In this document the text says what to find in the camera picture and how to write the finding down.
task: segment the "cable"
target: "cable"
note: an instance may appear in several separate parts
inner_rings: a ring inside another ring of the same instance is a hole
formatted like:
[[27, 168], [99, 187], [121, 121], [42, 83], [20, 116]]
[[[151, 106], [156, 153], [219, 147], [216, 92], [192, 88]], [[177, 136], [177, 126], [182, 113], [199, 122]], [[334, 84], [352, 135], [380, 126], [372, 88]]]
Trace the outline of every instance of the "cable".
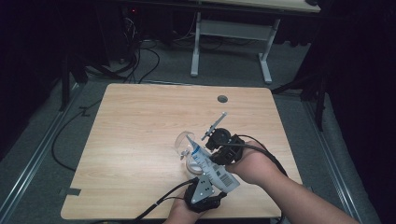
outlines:
[[173, 189], [169, 190], [169, 192], [167, 192], [165, 195], [163, 195], [161, 197], [160, 200], [158, 200], [156, 203], [154, 203], [151, 207], [149, 207], [145, 212], [143, 212], [140, 216], [138, 216], [137, 218], [134, 219], [134, 221], [132, 223], [137, 223], [138, 221], [140, 221], [143, 217], [145, 217], [148, 213], [150, 213], [154, 208], [156, 208], [158, 205], [160, 205], [160, 203], [162, 203], [163, 201], [166, 200], [166, 197], [168, 197], [169, 194], [173, 193], [175, 190], [188, 185], [190, 183], [193, 183], [194, 181], [197, 181], [196, 179], [198, 179], [198, 177], [195, 177], [193, 179], [190, 179], [186, 182], [183, 182], [179, 185], [177, 185], [176, 187], [174, 187]]
[[[158, 205], [160, 205], [161, 203], [163, 203], [163, 201], [168, 200], [168, 199], [180, 199], [180, 200], [184, 200], [183, 198], [179, 198], [179, 197], [168, 197], [169, 194], [173, 193], [175, 190], [180, 189], [181, 187], [191, 184], [193, 182], [198, 181], [198, 177], [195, 177], [193, 179], [190, 179], [188, 181], [185, 181], [179, 185], [177, 185], [176, 187], [172, 188], [171, 190], [169, 190], [165, 195], [163, 195], [156, 203], [154, 203], [152, 206], [150, 206], [146, 211], [144, 211], [142, 214], [140, 214], [138, 217], [136, 217], [134, 220], [132, 220], [132, 222], [128, 222], [131, 224], [135, 224], [138, 223], [140, 220], [142, 220], [143, 217], [145, 217], [146, 215], [148, 215], [152, 210], [154, 210], [154, 208], [156, 208]], [[106, 222], [106, 220], [100, 220], [100, 221], [95, 221], [92, 222], [91, 224], [98, 224], [98, 223], [103, 223]]]
[[154, 53], [154, 54], [157, 56], [158, 61], [157, 61], [157, 63], [155, 64], [155, 66], [154, 66], [151, 70], [149, 70], [145, 75], [143, 75], [143, 76], [139, 79], [139, 81], [137, 82], [138, 84], [142, 83], [143, 79], [144, 79], [145, 77], [147, 77], [152, 71], [154, 71], [154, 70], [158, 67], [158, 64], [160, 64], [160, 55], [158, 55], [157, 52], [155, 52], [155, 51], [152, 50], [152, 49], [145, 49], [145, 50], [148, 50], [148, 51], [151, 51], [152, 53]]
[[283, 223], [283, 221], [285, 220], [285, 214], [283, 214], [283, 212], [280, 212], [280, 219], [276, 224], [281, 224]]
[[286, 171], [285, 171], [285, 169], [283, 168], [282, 164], [280, 164], [280, 162], [277, 160], [277, 158], [276, 158], [271, 152], [268, 151], [267, 147], [266, 147], [263, 143], [261, 143], [259, 140], [257, 140], [256, 138], [254, 138], [254, 137], [252, 137], [252, 136], [249, 136], [249, 135], [238, 134], [238, 136], [250, 138], [250, 139], [252, 139], [253, 141], [255, 141], [255, 142], [257, 142], [258, 144], [260, 144], [260, 146], [262, 146], [262, 147], [265, 149], [265, 151], [266, 151], [266, 153], [264, 153], [264, 154], [265, 154], [267, 157], [269, 156], [270, 160], [276, 164], [277, 168], [278, 168], [285, 176], [288, 176], [288, 174], [286, 173]]
[[135, 79], [135, 77], [134, 77], [134, 71], [137, 69], [137, 66], [139, 66], [139, 64], [140, 64], [140, 46], [141, 46], [141, 43], [140, 43], [140, 45], [139, 45], [139, 48], [137, 49], [137, 63], [136, 63], [136, 65], [134, 66], [134, 69], [131, 71], [131, 73], [125, 78], [125, 80], [123, 81], [123, 83], [125, 83], [125, 82], [128, 80], [128, 78], [130, 79], [130, 80], [129, 80], [129, 83], [131, 83], [131, 78], [132, 78], [132, 77], [134, 78], [134, 83], [136, 83], [136, 79]]
[[223, 41], [227, 44], [237, 45], [237, 46], [246, 46], [246, 45], [254, 44], [259, 41], [259, 40], [255, 40], [255, 39], [249, 39], [249, 40], [246, 40], [245, 43], [238, 43], [236, 41], [232, 41], [232, 39], [235, 39], [235, 38], [224, 38]]
[[189, 38], [195, 36], [195, 35], [190, 35], [190, 36], [189, 36], [189, 34], [191, 33], [192, 27], [194, 27], [196, 17], [197, 17], [197, 13], [195, 12], [195, 13], [194, 13], [194, 17], [192, 18], [192, 23], [191, 23], [191, 26], [190, 26], [190, 30], [189, 30], [185, 35], [183, 35], [181, 38], [174, 39], [174, 40], [173, 40], [174, 42], [176, 42], [176, 41], [178, 41], [178, 40], [189, 39]]
[[92, 105], [88, 106], [87, 108], [84, 108], [81, 112], [77, 113], [75, 116], [73, 116], [73, 118], [71, 118], [70, 120], [68, 120], [68, 121], [64, 124], [64, 126], [62, 126], [62, 128], [59, 130], [59, 132], [56, 133], [55, 138], [53, 139], [53, 142], [52, 142], [52, 145], [51, 145], [51, 155], [52, 155], [52, 158], [53, 158], [59, 165], [61, 165], [63, 168], [65, 168], [65, 169], [67, 169], [67, 170], [70, 170], [70, 171], [72, 171], [72, 172], [75, 172], [75, 171], [76, 171], [76, 169], [74, 169], [74, 168], [72, 168], [72, 167], [70, 167], [70, 166], [67, 166], [67, 165], [63, 164], [63, 163], [56, 157], [56, 154], [55, 154], [55, 144], [56, 144], [56, 141], [57, 141], [59, 135], [61, 134], [61, 132], [64, 130], [64, 128], [65, 128], [71, 121], [73, 121], [76, 117], [78, 117], [80, 114], [84, 113], [84, 112], [87, 111], [88, 109], [90, 109], [90, 108], [92, 108], [93, 106], [99, 104], [101, 101], [102, 101], [102, 100], [98, 100], [98, 101], [96, 101], [95, 103], [93, 103]]
[[[214, 38], [214, 37], [210, 38], [210, 36], [207, 36], [207, 38], [216, 40], [216, 38]], [[201, 49], [215, 50], [215, 49], [219, 49], [223, 45], [223, 40], [224, 40], [224, 37], [222, 37], [221, 40], [219, 40], [219, 44], [217, 46], [215, 46], [214, 48], [206, 48], [202, 44], [200, 44], [199, 46], [200, 46]]]

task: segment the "wooden table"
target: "wooden table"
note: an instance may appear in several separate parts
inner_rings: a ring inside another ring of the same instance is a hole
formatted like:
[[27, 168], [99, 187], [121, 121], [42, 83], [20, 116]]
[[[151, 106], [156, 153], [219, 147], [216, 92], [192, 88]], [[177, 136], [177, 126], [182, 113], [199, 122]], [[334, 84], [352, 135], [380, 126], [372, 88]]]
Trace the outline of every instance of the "wooden table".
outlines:
[[[220, 103], [220, 95], [228, 102]], [[219, 128], [257, 138], [279, 159], [291, 179], [302, 182], [268, 89], [111, 84], [70, 187], [80, 193], [66, 196], [62, 217], [137, 217], [189, 179], [185, 161], [174, 149], [178, 135], [195, 133], [195, 140], [203, 146], [201, 137], [224, 111], [228, 115]], [[205, 218], [280, 216], [262, 189], [239, 181], [241, 186]], [[166, 218], [171, 204], [172, 200], [165, 201], [147, 218]]]

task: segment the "wood grain surface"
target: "wood grain surface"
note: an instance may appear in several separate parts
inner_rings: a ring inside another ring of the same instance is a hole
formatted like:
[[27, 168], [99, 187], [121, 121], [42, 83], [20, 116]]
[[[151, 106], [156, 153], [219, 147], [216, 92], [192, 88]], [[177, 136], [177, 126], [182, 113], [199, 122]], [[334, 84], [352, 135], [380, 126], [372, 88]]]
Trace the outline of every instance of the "wood grain surface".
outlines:
[[[225, 95], [227, 103], [218, 96]], [[62, 217], [135, 218], [190, 175], [174, 143], [185, 131], [200, 141], [222, 112], [218, 126], [264, 143], [291, 179], [301, 183], [271, 92], [265, 88], [110, 84], [81, 156]], [[240, 181], [205, 217], [279, 217], [272, 199], [257, 186]], [[166, 200], [147, 218], [165, 218]]]

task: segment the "wire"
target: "wire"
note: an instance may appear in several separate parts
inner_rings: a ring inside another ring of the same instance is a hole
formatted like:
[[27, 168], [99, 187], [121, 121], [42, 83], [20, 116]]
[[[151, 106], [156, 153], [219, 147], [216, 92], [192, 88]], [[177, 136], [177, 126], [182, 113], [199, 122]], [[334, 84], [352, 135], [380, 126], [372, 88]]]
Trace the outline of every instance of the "wire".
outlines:
[[280, 224], [280, 223], [283, 223], [283, 221], [285, 220], [285, 214], [283, 214], [283, 212], [281, 212], [280, 213], [280, 219], [279, 219], [279, 221], [276, 223], [276, 224]]
[[156, 203], [154, 203], [151, 207], [149, 207], [145, 212], [143, 212], [140, 216], [138, 216], [137, 218], [134, 219], [134, 221], [132, 223], [137, 223], [138, 221], [140, 221], [143, 217], [145, 217], [148, 213], [150, 213], [154, 208], [156, 208], [158, 205], [160, 205], [160, 203], [162, 203], [163, 201], [166, 200], [166, 198], [169, 196], [169, 194], [173, 193], [175, 190], [188, 185], [190, 183], [193, 183], [194, 181], [197, 181], [198, 177], [195, 177], [193, 179], [190, 179], [186, 182], [183, 182], [179, 185], [177, 185], [176, 187], [174, 187], [173, 189], [169, 190], [169, 192], [167, 192], [165, 195], [163, 195], [161, 197], [160, 200], [158, 200]]
[[53, 158], [59, 165], [61, 165], [63, 168], [65, 168], [65, 169], [67, 169], [67, 170], [70, 170], [70, 171], [72, 171], [72, 172], [75, 172], [75, 171], [76, 171], [75, 168], [72, 168], [72, 167], [70, 167], [70, 166], [67, 166], [67, 165], [63, 164], [63, 163], [56, 157], [56, 154], [55, 154], [55, 144], [56, 144], [56, 141], [58, 140], [59, 135], [62, 133], [62, 131], [64, 130], [64, 128], [66, 128], [66, 126], [67, 126], [71, 121], [73, 121], [73, 120], [74, 120], [76, 117], [78, 117], [79, 115], [83, 114], [83, 113], [84, 113], [85, 111], [87, 111], [88, 109], [90, 109], [90, 108], [92, 108], [93, 106], [99, 104], [101, 101], [102, 101], [102, 100], [98, 100], [98, 101], [96, 101], [95, 103], [93, 103], [92, 105], [88, 106], [87, 108], [84, 108], [81, 112], [77, 113], [75, 116], [73, 116], [73, 118], [71, 118], [70, 120], [68, 120], [68, 121], [64, 124], [64, 126], [62, 126], [62, 128], [59, 130], [59, 132], [56, 133], [55, 138], [53, 139], [53, 142], [52, 142], [52, 145], [51, 145], [51, 155], [52, 155], [52, 158]]
[[217, 46], [215, 46], [214, 48], [206, 48], [206, 47], [204, 47], [202, 44], [200, 44], [200, 48], [201, 48], [201, 49], [206, 49], [206, 50], [215, 50], [215, 49], [219, 49], [219, 48], [223, 45], [223, 40], [224, 40], [223, 37], [221, 38], [221, 40], [218, 40], [218, 41], [219, 41], [219, 44], [218, 44]]
[[[152, 210], [154, 210], [154, 208], [156, 208], [158, 205], [160, 205], [161, 203], [163, 203], [163, 201], [165, 200], [169, 200], [169, 199], [180, 199], [180, 200], [184, 200], [183, 198], [179, 198], [179, 197], [168, 197], [171, 193], [173, 193], [175, 190], [180, 189], [181, 187], [191, 184], [193, 182], [198, 181], [198, 177], [195, 177], [193, 179], [190, 179], [188, 181], [185, 181], [179, 185], [177, 185], [176, 187], [172, 188], [171, 190], [169, 190], [165, 195], [163, 195], [156, 203], [154, 203], [152, 206], [150, 206], [146, 211], [144, 211], [142, 214], [140, 214], [138, 217], [136, 217], [134, 220], [132, 220], [132, 222], [128, 222], [131, 224], [135, 224], [138, 223], [140, 220], [142, 220], [143, 217], [145, 217], [146, 215], [148, 215]], [[106, 220], [100, 220], [100, 221], [95, 221], [92, 222], [91, 224], [99, 224], [99, 223], [103, 223], [106, 222]]]
[[148, 50], [148, 51], [151, 51], [152, 53], [154, 53], [157, 56], [158, 60], [157, 60], [157, 63], [155, 64], [155, 66], [139, 79], [139, 82], [137, 82], [138, 84], [142, 83], [143, 79], [145, 77], [147, 77], [152, 71], [154, 71], [158, 67], [158, 64], [160, 64], [160, 55], [158, 55], [157, 52], [155, 52], [152, 49], [145, 49], [145, 50]]
[[246, 46], [246, 45], [251, 45], [256, 42], [259, 42], [259, 40], [249, 39], [249, 40], [246, 40], [245, 43], [238, 43], [236, 41], [232, 41], [232, 39], [235, 39], [235, 38], [224, 38], [223, 41], [224, 41], [224, 43], [231, 44], [231, 45], [237, 45], [237, 46]]
[[190, 30], [189, 30], [185, 35], [183, 35], [181, 38], [174, 39], [174, 40], [173, 40], [174, 42], [176, 42], [176, 41], [178, 41], [178, 40], [189, 39], [189, 38], [195, 36], [195, 35], [190, 35], [190, 36], [189, 36], [189, 34], [191, 33], [192, 27], [194, 27], [196, 17], [197, 17], [197, 13], [195, 12], [195, 13], [194, 13], [194, 17], [192, 18], [192, 23], [191, 23], [191, 26], [190, 26]]
[[141, 43], [140, 43], [140, 45], [139, 45], [139, 48], [137, 49], [137, 63], [136, 63], [136, 65], [134, 66], [134, 69], [132, 69], [132, 71], [131, 71], [131, 73], [125, 78], [125, 80], [124, 80], [124, 82], [123, 83], [125, 83], [126, 81], [128, 81], [128, 78], [129, 78], [129, 83], [131, 83], [131, 81], [132, 81], [132, 78], [134, 79], [134, 83], [136, 83], [136, 79], [135, 79], [135, 77], [134, 77], [134, 71], [137, 69], [137, 66], [139, 66], [139, 64], [140, 64], [140, 46], [141, 46]]
[[[124, 18], [125, 20], [127, 20], [130, 24], [129, 24], [129, 27], [128, 27], [128, 29], [127, 29], [127, 33], [129, 33], [129, 30], [131, 29], [131, 27], [133, 26], [134, 27], [134, 32], [133, 32], [133, 34], [132, 34], [132, 41], [134, 41], [134, 35], [135, 35], [135, 33], [136, 33], [136, 27], [134, 26], [134, 22], [131, 20], [131, 19], [129, 19], [129, 18], [127, 18], [127, 17], [125, 17]], [[128, 38], [128, 35], [127, 34], [125, 34], [125, 37], [127, 38], [127, 41], [128, 41], [128, 45], [129, 45], [129, 38]]]

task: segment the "black cable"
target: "black cable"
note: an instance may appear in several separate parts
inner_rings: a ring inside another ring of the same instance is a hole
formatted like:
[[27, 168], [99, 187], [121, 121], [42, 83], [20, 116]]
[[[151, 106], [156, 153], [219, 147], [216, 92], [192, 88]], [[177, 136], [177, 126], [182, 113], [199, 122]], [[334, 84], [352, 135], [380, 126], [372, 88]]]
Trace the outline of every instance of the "black cable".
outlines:
[[151, 70], [149, 70], [145, 75], [143, 75], [143, 76], [139, 79], [139, 81], [137, 82], [138, 84], [142, 83], [143, 79], [144, 79], [146, 76], [148, 76], [152, 71], [154, 71], [154, 70], [158, 67], [158, 64], [160, 64], [160, 55], [158, 55], [157, 52], [155, 52], [155, 51], [152, 50], [152, 49], [145, 49], [145, 50], [148, 50], [148, 51], [151, 51], [152, 53], [154, 53], [154, 54], [157, 56], [158, 61], [157, 61], [157, 63], [155, 64], [155, 66], [154, 66]]
[[250, 45], [250, 44], [253, 44], [253, 43], [258, 42], [258, 40], [249, 39], [249, 40], [246, 40], [245, 43], [238, 43], [238, 42], [236, 42], [236, 41], [232, 41], [231, 38], [224, 38], [223, 41], [224, 41], [224, 43], [226, 43], [226, 44], [237, 45], [237, 46], [246, 46], [246, 45]]
[[181, 46], [181, 47], [189, 47], [189, 46], [192, 46], [193, 44], [194, 44], [194, 41], [192, 40], [192, 41], [190, 41], [189, 42], [189, 44], [179, 44], [179, 43], [177, 43], [177, 41], [188, 41], [189, 39], [191, 39], [192, 37], [194, 37], [194, 35], [192, 35], [192, 36], [190, 36], [190, 37], [188, 37], [188, 38], [184, 38], [184, 39], [180, 39], [180, 40], [174, 40], [173, 41], [173, 43], [174, 44], [176, 44], [176, 45], [178, 45], [178, 46]]
[[217, 41], [219, 41], [219, 44], [217, 45], [217, 46], [215, 46], [214, 48], [206, 48], [206, 47], [204, 47], [201, 43], [200, 43], [200, 48], [201, 49], [206, 49], [206, 50], [215, 50], [215, 49], [219, 49], [222, 45], [223, 45], [223, 40], [224, 40], [224, 37], [222, 37], [220, 40], [217, 40], [216, 38], [210, 38], [209, 36], [207, 36], [206, 37], [207, 39], [214, 39], [215, 41], [213, 41], [213, 42], [217, 42]]
[[134, 71], [137, 69], [137, 67], [139, 66], [139, 64], [140, 64], [140, 45], [139, 45], [139, 48], [137, 49], [137, 63], [136, 63], [136, 65], [134, 66], [134, 69], [132, 69], [132, 71], [131, 71], [131, 73], [125, 78], [125, 80], [123, 81], [123, 83], [125, 83], [126, 81], [128, 81], [128, 79], [130, 79], [129, 80], [129, 83], [131, 83], [131, 80], [132, 80], [132, 77], [134, 78], [134, 83], [136, 83], [136, 78], [134, 77]]
[[150, 213], [154, 208], [156, 208], [158, 205], [160, 205], [160, 203], [162, 203], [163, 201], [165, 201], [166, 198], [169, 196], [169, 194], [173, 193], [175, 190], [177, 190], [177, 189], [179, 189], [179, 188], [181, 188], [181, 187], [183, 187], [183, 186], [185, 186], [185, 185], [188, 185], [188, 184], [190, 184], [190, 183], [193, 183], [194, 181], [197, 181], [197, 180], [196, 180], [197, 178], [198, 178], [198, 177], [195, 177], [195, 178], [193, 178], [193, 179], [190, 179], [190, 180], [188, 180], [188, 181], [186, 181], [186, 182], [183, 182], [183, 183], [177, 185], [177, 186], [174, 187], [173, 189], [169, 190], [169, 192], [167, 192], [165, 195], [163, 195], [163, 196], [161, 197], [160, 200], [158, 200], [156, 203], [154, 203], [152, 206], [150, 206], [145, 212], [143, 212], [143, 213], [140, 214], [137, 218], [135, 218], [134, 221], [133, 221], [132, 223], [135, 224], [135, 223], [137, 223], [138, 221], [140, 221], [143, 217], [145, 217], [148, 213]]
[[[185, 182], [177, 185], [176, 187], [172, 188], [165, 195], [163, 195], [156, 203], [154, 203], [152, 206], [150, 206], [146, 211], [144, 211], [142, 214], [140, 214], [138, 217], [136, 217], [134, 220], [132, 220], [131, 222], [128, 222], [128, 223], [130, 223], [130, 224], [138, 223], [140, 220], [142, 220], [143, 217], [145, 217], [148, 213], [150, 213], [152, 210], [154, 210], [154, 208], [156, 208], [158, 205], [160, 205], [165, 200], [168, 200], [168, 199], [184, 200], [183, 198], [168, 197], [168, 196], [169, 196], [169, 194], [173, 193], [175, 190], [180, 189], [181, 187], [183, 187], [185, 185], [188, 185], [188, 184], [191, 184], [191, 183], [197, 181], [197, 179], [198, 179], [198, 177], [195, 177], [193, 179], [185, 181]], [[125, 221], [117, 221], [117, 220], [113, 220], [113, 221], [120, 222], [120, 223], [126, 223]], [[95, 221], [95, 222], [92, 222], [91, 224], [99, 224], [99, 223], [103, 223], [103, 222], [106, 222], [106, 220]]]
[[252, 137], [252, 136], [249, 136], [249, 135], [238, 134], [238, 136], [250, 138], [250, 139], [252, 139], [253, 141], [255, 141], [255, 142], [257, 142], [258, 144], [260, 144], [260, 146], [262, 146], [262, 147], [265, 149], [266, 153], [267, 153], [267, 154], [265, 154], [265, 155], [266, 155], [266, 156], [269, 155], [270, 160], [276, 164], [277, 168], [278, 168], [285, 176], [288, 176], [288, 174], [286, 173], [286, 171], [285, 171], [285, 169], [283, 168], [282, 164], [280, 164], [280, 162], [277, 160], [277, 158], [276, 158], [270, 151], [268, 151], [267, 147], [266, 147], [263, 143], [261, 143], [259, 140], [257, 140], [256, 138], [254, 138], [254, 137]]
[[64, 124], [64, 126], [62, 126], [62, 128], [59, 130], [59, 132], [56, 133], [55, 138], [53, 139], [52, 145], [51, 145], [51, 155], [52, 155], [52, 158], [53, 158], [59, 165], [61, 165], [63, 168], [65, 168], [65, 169], [67, 169], [67, 170], [70, 170], [70, 171], [72, 171], [72, 172], [75, 172], [75, 171], [76, 171], [76, 169], [74, 169], [74, 168], [72, 168], [72, 167], [70, 167], [70, 166], [67, 166], [67, 165], [63, 164], [63, 163], [56, 157], [56, 154], [55, 154], [55, 144], [56, 144], [56, 141], [57, 141], [59, 135], [62, 133], [62, 131], [64, 130], [64, 128], [66, 128], [66, 126], [67, 126], [71, 121], [73, 121], [76, 117], [78, 117], [79, 115], [81, 115], [82, 113], [84, 113], [85, 111], [87, 111], [88, 109], [90, 109], [90, 108], [92, 108], [93, 106], [99, 104], [101, 101], [102, 101], [102, 100], [98, 100], [98, 101], [96, 101], [95, 103], [93, 103], [92, 105], [88, 106], [87, 108], [84, 108], [81, 112], [77, 113], [75, 116], [73, 116], [73, 118], [71, 118], [70, 120], [68, 120], [68, 121]]
[[285, 214], [283, 214], [283, 212], [280, 212], [280, 219], [276, 224], [281, 224], [283, 223], [283, 221], [285, 220]]

